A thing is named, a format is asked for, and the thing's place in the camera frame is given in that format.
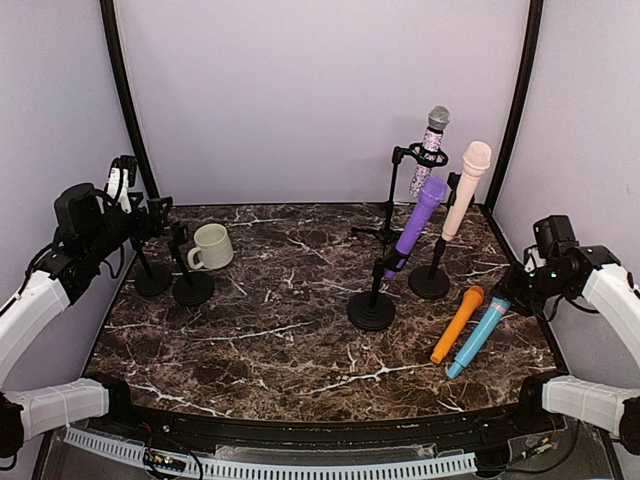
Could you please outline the black corner post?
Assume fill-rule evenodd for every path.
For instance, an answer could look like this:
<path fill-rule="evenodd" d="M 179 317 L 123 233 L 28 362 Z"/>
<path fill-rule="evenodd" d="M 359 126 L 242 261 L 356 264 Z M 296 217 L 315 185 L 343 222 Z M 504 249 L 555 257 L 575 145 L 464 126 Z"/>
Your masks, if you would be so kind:
<path fill-rule="evenodd" d="M 533 72 L 544 9 L 543 0 L 531 0 L 527 14 L 523 47 L 514 93 L 494 173 L 484 202 L 488 212 L 495 211 L 523 117 Z"/>
<path fill-rule="evenodd" d="M 134 156 L 138 160 L 138 168 L 147 195 L 152 199 L 159 198 L 160 192 L 147 155 L 125 66 L 124 51 L 116 18 L 116 3 L 113 0 L 100 0 L 99 5 L 112 75 L 129 141 Z"/>

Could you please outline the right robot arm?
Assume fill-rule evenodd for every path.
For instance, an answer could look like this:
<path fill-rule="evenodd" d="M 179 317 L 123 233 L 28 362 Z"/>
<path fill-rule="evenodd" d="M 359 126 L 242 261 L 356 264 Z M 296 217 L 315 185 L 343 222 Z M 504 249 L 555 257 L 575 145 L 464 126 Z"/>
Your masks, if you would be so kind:
<path fill-rule="evenodd" d="M 507 309 L 548 323 L 566 362 L 523 381 L 510 424 L 534 432 L 559 414 L 639 453 L 639 282 L 603 245 L 583 245 L 566 215 L 533 225 L 534 243 L 494 288 Z"/>

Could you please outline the black front frame rail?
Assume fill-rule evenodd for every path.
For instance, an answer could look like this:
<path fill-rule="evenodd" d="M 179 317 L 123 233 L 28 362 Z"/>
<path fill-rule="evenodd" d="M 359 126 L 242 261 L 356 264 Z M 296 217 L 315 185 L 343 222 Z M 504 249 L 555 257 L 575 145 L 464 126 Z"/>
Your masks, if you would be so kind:
<path fill-rule="evenodd" d="M 404 420 L 310 423 L 224 419 L 120 405 L 123 412 L 75 425 L 194 452 L 214 453 L 226 446 L 320 451 L 433 445 L 439 452 L 479 452 L 491 464 L 508 461 L 511 441 L 549 437 L 560 448 L 569 448 L 577 430 L 561 415 L 531 413 L 519 404 Z"/>

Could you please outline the black round-base orange mic stand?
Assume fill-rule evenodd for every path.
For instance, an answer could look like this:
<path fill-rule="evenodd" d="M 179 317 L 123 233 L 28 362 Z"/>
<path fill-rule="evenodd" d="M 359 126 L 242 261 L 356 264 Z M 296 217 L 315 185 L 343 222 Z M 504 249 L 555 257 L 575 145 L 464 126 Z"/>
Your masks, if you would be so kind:
<path fill-rule="evenodd" d="M 130 240 L 140 261 L 142 270 L 136 275 L 134 288 L 142 297 L 155 297 L 165 292 L 172 284 L 170 269 L 162 263 L 150 263 L 143 251 L 143 243 L 137 239 Z"/>

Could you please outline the black round-base blue mic stand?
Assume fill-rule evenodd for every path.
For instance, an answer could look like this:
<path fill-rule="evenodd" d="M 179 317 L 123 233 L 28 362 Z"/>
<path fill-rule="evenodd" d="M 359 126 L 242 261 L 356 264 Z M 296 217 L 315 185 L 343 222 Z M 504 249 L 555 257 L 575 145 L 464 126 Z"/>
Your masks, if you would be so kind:
<path fill-rule="evenodd" d="M 172 288 L 175 301 L 182 306 L 194 307 L 208 301 L 215 291 L 214 279 L 203 272 L 190 272 L 182 258 L 180 246 L 184 245 L 188 238 L 186 224 L 179 221 L 170 225 L 171 239 L 168 248 L 172 259 L 181 272 L 180 278 Z"/>

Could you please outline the black left corner post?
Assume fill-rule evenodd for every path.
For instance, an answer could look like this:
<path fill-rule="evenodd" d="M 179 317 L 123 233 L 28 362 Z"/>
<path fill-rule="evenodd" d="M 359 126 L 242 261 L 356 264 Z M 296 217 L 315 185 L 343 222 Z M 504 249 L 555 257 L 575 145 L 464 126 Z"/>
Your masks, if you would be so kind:
<path fill-rule="evenodd" d="M 147 155 L 125 66 L 124 51 L 116 18 L 116 3 L 113 0 L 100 0 L 99 5 L 112 75 L 129 141 L 134 156 L 138 160 L 138 168 L 147 195 L 152 199 L 159 198 L 160 192 Z"/>

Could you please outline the cream ceramic mug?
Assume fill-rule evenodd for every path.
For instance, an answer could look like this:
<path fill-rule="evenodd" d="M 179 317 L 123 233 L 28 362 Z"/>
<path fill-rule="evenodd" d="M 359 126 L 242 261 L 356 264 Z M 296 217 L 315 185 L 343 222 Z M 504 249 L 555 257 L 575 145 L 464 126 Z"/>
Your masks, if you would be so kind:
<path fill-rule="evenodd" d="M 234 251 L 227 229 L 217 223 L 201 226 L 194 233 L 195 247 L 187 254 L 192 270 L 218 270 L 229 265 Z"/>

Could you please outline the black round-base purple mic stand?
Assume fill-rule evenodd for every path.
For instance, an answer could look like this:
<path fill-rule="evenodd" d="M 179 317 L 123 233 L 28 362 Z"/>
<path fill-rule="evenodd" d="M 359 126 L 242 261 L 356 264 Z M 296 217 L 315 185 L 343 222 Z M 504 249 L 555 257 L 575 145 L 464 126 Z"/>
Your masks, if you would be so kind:
<path fill-rule="evenodd" d="M 375 261 L 372 270 L 372 286 L 369 290 L 353 295 L 347 305 L 347 316 L 357 328 L 367 332 L 387 329 L 395 319 L 393 301 L 380 292 L 385 272 L 384 260 Z"/>

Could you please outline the purple toy microphone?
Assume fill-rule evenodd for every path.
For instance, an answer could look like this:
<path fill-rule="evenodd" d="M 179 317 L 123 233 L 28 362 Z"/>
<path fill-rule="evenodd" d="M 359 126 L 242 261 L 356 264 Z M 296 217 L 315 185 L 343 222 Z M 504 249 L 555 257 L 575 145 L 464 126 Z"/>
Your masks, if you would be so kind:
<path fill-rule="evenodd" d="M 430 177 L 425 182 L 399 240 L 384 261 L 385 278 L 393 279 L 403 269 L 432 213 L 444 199 L 447 189 L 447 183 L 440 177 Z"/>

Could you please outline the silver glitter microphone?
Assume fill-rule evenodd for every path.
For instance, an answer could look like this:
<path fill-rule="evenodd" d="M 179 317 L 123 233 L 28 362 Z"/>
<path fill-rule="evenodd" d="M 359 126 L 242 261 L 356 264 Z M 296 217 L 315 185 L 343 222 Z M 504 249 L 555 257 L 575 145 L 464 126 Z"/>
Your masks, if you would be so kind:
<path fill-rule="evenodd" d="M 415 167 L 411 180 L 409 193 L 414 198 L 418 198 L 431 176 L 431 170 L 442 163 L 448 162 L 446 154 L 441 153 L 441 143 L 444 130 L 451 119 L 449 110 L 444 106 L 435 106 L 428 114 L 428 125 L 424 133 L 421 146 L 418 148 L 420 161 Z"/>

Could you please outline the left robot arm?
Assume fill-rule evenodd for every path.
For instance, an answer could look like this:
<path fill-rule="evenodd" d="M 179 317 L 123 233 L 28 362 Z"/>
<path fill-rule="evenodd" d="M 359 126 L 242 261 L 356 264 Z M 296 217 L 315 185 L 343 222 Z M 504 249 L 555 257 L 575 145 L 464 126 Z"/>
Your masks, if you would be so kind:
<path fill-rule="evenodd" d="M 74 185 L 54 202 L 58 227 L 51 244 L 29 263 L 25 280 L 1 309 L 1 376 L 6 378 L 28 347 L 99 276 L 100 266 L 126 243 L 139 247 L 159 237 L 170 197 L 131 195 L 130 210 L 91 183 Z M 102 417 L 120 436 L 141 427 L 140 412 L 122 397 L 129 392 L 109 376 L 30 391 L 1 391 L 1 456 L 15 457 L 45 432 Z"/>

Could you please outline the orange toy microphone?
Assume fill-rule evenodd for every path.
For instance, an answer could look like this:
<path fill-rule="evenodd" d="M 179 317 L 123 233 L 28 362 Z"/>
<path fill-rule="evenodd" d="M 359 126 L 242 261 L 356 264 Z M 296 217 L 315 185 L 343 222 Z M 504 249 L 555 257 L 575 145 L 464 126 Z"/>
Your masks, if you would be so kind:
<path fill-rule="evenodd" d="M 484 295 L 480 286 L 472 286 L 464 293 L 460 307 L 431 353 L 430 360 L 434 364 L 439 365 L 449 354 L 472 315 L 482 305 Z"/>

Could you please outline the blue toy microphone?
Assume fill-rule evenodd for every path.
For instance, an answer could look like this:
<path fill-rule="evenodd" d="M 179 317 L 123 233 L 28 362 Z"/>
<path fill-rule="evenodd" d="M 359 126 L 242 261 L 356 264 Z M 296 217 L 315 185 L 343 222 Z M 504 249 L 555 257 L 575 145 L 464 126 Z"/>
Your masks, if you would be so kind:
<path fill-rule="evenodd" d="M 448 379 L 455 379 L 471 364 L 510 307 L 511 302 L 506 299 L 499 297 L 492 299 L 478 325 L 447 369 Z"/>

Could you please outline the pink toy microphone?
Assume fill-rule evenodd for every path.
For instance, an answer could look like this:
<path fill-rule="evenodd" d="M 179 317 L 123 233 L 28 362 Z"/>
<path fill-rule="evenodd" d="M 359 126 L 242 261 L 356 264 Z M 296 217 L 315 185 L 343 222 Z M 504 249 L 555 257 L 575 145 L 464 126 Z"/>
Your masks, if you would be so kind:
<path fill-rule="evenodd" d="M 463 220 L 480 179 L 491 164 L 491 147 L 482 141 L 473 141 L 463 154 L 462 173 L 456 187 L 456 199 L 446 216 L 441 237 L 451 241 Z"/>

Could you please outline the black right corner post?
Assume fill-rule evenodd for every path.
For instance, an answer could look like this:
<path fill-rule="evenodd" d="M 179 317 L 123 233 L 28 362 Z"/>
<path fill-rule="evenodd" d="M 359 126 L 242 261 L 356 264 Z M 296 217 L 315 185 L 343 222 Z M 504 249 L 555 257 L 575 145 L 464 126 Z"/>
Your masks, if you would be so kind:
<path fill-rule="evenodd" d="M 531 0 L 527 14 L 523 47 L 514 93 L 494 173 L 484 202 L 488 212 L 495 211 L 523 117 L 533 72 L 544 9 L 543 0 Z"/>

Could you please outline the black round-base pink mic stand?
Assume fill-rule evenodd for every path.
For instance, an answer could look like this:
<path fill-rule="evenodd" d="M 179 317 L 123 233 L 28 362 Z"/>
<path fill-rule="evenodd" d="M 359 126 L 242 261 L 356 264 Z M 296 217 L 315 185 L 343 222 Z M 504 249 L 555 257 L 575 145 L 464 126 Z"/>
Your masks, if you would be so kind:
<path fill-rule="evenodd" d="M 438 240 L 434 247 L 433 258 L 429 266 L 419 266 L 409 275 L 409 287 L 420 298 L 436 300 L 443 298 L 450 287 L 448 277 L 438 269 L 444 253 L 444 241 Z"/>

